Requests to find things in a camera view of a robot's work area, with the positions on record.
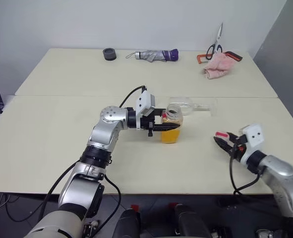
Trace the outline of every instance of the scissors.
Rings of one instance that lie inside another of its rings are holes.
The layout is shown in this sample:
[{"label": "scissors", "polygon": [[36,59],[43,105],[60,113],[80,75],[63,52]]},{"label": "scissors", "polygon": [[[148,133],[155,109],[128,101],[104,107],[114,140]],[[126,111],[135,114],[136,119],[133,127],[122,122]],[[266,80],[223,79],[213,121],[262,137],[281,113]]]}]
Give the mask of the scissors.
[{"label": "scissors", "polygon": [[221,38],[221,34],[222,34],[222,28],[223,28],[224,23],[221,23],[221,26],[219,28],[218,34],[217,34],[217,38],[216,41],[209,47],[209,49],[207,50],[207,54],[206,54],[206,59],[207,60],[211,60],[212,56],[214,55],[214,53],[218,53],[218,50],[220,49],[221,53],[222,53],[222,47],[221,45],[218,43],[218,41]]},{"label": "scissors", "polygon": [[[205,55],[197,55],[198,63],[208,62],[208,61],[201,61],[200,58],[204,58],[205,57],[207,60],[211,60],[212,59],[212,56],[214,55],[214,53],[218,53],[218,52],[222,53],[222,47],[219,44],[219,40],[221,38],[223,25],[224,25],[224,23],[221,23],[221,26],[220,26],[219,31],[218,31],[218,34],[217,34],[216,41],[209,47],[209,49],[207,50],[207,53]],[[242,60],[242,57],[241,56],[239,56],[239,55],[237,55],[237,54],[235,54],[235,53],[233,53],[231,51],[227,51],[224,54],[226,56],[229,56],[229,57],[233,58],[236,61],[241,61]]]}]

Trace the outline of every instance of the scissors handle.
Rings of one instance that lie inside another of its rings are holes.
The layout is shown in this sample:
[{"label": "scissors handle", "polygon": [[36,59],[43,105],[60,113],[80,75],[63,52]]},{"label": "scissors handle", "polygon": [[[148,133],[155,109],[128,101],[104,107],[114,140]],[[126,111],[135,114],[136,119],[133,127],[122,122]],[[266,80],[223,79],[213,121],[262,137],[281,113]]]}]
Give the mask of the scissors handle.
[{"label": "scissors handle", "polygon": [[215,46],[216,46],[215,44],[212,44],[212,45],[209,47],[209,49],[207,50],[207,53],[206,53],[206,59],[207,59],[207,60],[211,60],[212,55],[214,54],[214,51],[215,51]]},{"label": "scissors handle", "polygon": [[222,53],[222,47],[221,47],[221,45],[218,45],[217,52],[219,52],[219,49],[221,50],[221,53]]},{"label": "scissors handle", "polygon": [[[209,49],[207,50],[207,54],[206,54],[206,59],[207,59],[207,60],[211,60],[213,54],[215,53],[215,49],[216,49],[216,44],[212,44],[212,45],[209,47]],[[217,46],[217,50],[216,50],[216,51],[218,52],[219,49],[220,49],[220,52],[222,53],[222,47],[221,47],[221,45],[218,45],[218,46]]]}]

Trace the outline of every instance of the gray floor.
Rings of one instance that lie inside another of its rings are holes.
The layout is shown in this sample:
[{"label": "gray floor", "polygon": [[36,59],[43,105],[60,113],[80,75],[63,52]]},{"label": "gray floor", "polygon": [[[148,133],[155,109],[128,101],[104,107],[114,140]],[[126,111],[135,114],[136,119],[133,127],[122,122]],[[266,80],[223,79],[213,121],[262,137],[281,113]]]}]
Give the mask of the gray floor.
[{"label": "gray floor", "polygon": [[[235,238],[255,238],[254,232],[259,228],[278,229],[281,218],[266,215],[247,208],[246,206],[220,207],[217,204],[219,196],[212,195],[123,195],[119,210],[110,222],[96,235],[97,238],[111,238],[117,220],[121,213],[130,208],[131,204],[139,205],[142,216],[142,238],[172,236],[172,214],[168,207],[171,202],[179,202],[191,206],[200,214],[209,227],[230,227]],[[15,203],[9,204],[11,215],[16,219],[26,217],[41,201],[29,198],[20,198]],[[94,219],[104,221],[117,204],[117,196],[105,195],[98,215]],[[259,209],[270,210],[277,213],[276,208],[264,207],[262,204],[250,204]],[[54,211],[56,203],[49,203],[47,212]],[[0,208],[0,238],[21,238],[36,224],[38,213],[21,223],[11,221],[5,211]]]}]

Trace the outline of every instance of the cable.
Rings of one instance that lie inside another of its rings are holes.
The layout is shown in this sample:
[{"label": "cable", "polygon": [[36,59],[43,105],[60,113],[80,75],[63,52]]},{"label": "cable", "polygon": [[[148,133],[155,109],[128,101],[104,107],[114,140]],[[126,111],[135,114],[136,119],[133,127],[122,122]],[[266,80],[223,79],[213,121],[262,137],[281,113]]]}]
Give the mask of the cable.
[{"label": "cable", "polygon": [[52,192],[54,191],[54,189],[56,188],[56,186],[58,185],[58,183],[62,180],[62,178],[73,168],[75,167],[76,163],[78,162],[79,160],[77,160],[75,163],[73,163],[72,165],[70,165],[68,167],[68,169],[65,170],[65,172],[63,172],[60,177],[56,180],[56,182],[53,184],[53,186],[51,187],[51,189],[48,191],[43,203],[41,204],[42,205],[42,209],[39,213],[39,217],[38,217],[38,222],[40,222],[40,220],[43,218],[44,216],[44,212],[45,212],[45,208],[46,208],[46,204],[47,202],[49,201],[50,197],[51,197],[51,194]]},{"label": "cable", "polygon": [[242,200],[242,198],[244,197],[244,198],[248,198],[248,199],[250,199],[250,200],[257,200],[257,202],[262,203],[262,204],[265,204],[265,205],[268,205],[268,206],[273,206],[272,204],[269,204],[269,203],[264,202],[264,201],[262,201],[262,200],[260,200],[260,199],[257,199],[257,198],[252,198],[252,197],[250,197],[250,196],[248,196],[248,195],[245,195],[245,194],[243,194],[243,193],[240,192],[240,190],[243,190],[243,189],[245,189],[245,188],[248,188],[248,187],[254,185],[255,183],[257,183],[257,182],[259,181],[259,179],[260,179],[260,175],[263,173],[263,171],[260,172],[260,173],[258,173],[257,177],[256,177],[255,180],[253,180],[252,182],[250,182],[250,183],[248,183],[248,184],[246,184],[246,185],[244,185],[244,186],[241,186],[241,187],[239,187],[239,188],[236,187],[236,185],[235,185],[235,183],[234,183],[234,177],[233,177],[233,161],[234,161],[234,154],[235,154],[235,152],[236,152],[236,149],[237,149],[237,144],[234,144],[234,146],[233,146],[233,151],[232,151],[231,156],[230,156],[230,162],[229,162],[229,173],[230,173],[231,184],[232,184],[232,186],[233,186],[233,188],[234,188],[234,197],[235,197],[236,199],[238,199],[239,202],[240,202],[243,206],[245,206],[245,207],[247,207],[247,208],[249,208],[249,209],[251,209],[251,210],[254,210],[254,211],[257,211],[257,212],[260,212],[260,213],[264,213],[264,214],[267,214],[267,215],[270,215],[270,216],[281,217],[280,215],[277,215],[277,214],[274,214],[274,213],[271,213],[271,212],[267,212],[267,211],[260,210],[260,209],[256,209],[256,208],[252,208],[252,207],[248,206],[248,205]]},{"label": "cable", "polygon": [[137,90],[139,90],[139,89],[145,89],[146,88],[146,86],[145,85],[142,85],[142,86],[139,86],[139,87],[137,87],[137,88],[134,88],[128,95],[127,95],[127,97],[123,100],[123,102],[120,104],[120,106],[119,106],[119,108],[121,108],[122,106],[123,106],[123,104],[126,102],[126,100],[135,92],[135,91],[137,91]]},{"label": "cable", "polygon": [[14,221],[14,222],[23,222],[23,221],[29,219],[31,216],[33,216],[33,215],[35,214],[35,212],[41,207],[42,204],[43,204],[43,202],[42,202],[41,204],[39,204],[39,206],[38,206],[33,212],[31,212],[27,217],[25,217],[25,218],[23,218],[23,219],[21,219],[21,220],[17,220],[17,219],[15,219],[15,218],[13,218],[12,215],[10,215],[10,213],[9,213],[9,211],[8,211],[7,203],[5,204],[5,210],[6,210],[6,213],[7,213],[8,217],[9,217],[12,221]]},{"label": "cable", "polygon": [[20,197],[18,196],[16,199],[14,199],[13,201],[8,201],[8,203],[14,203],[16,202]]},{"label": "cable", "polygon": [[5,195],[5,202],[4,202],[2,205],[0,205],[0,207],[4,206],[4,205],[9,201],[10,198],[11,198],[11,195],[9,195],[8,198],[7,198],[7,196]]},{"label": "cable", "polygon": [[119,206],[121,205],[121,192],[120,189],[107,177],[107,175],[105,175],[106,181],[108,181],[109,184],[111,184],[118,193],[118,201],[117,201],[117,206],[114,209],[114,211],[109,215],[109,217],[102,223],[101,226],[99,226],[90,236],[89,238],[94,237],[104,226],[106,223],[108,223],[108,221],[113,217],[113,215],[117,212],[117,209],[119,208]]}]

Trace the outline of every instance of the pink cloth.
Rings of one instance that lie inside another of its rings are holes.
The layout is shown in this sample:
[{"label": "pink cloth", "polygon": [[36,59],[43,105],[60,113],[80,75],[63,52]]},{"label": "pink cloth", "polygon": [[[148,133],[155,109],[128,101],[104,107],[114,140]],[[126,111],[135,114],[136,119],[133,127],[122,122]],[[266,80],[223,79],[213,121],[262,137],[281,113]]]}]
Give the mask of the pink cloth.
[{"label": "pink cloth", "polygon": [[235,64],[235,60],[223,53],[215,53],[204,67],[207,78],[219,78],[225,75]]}]

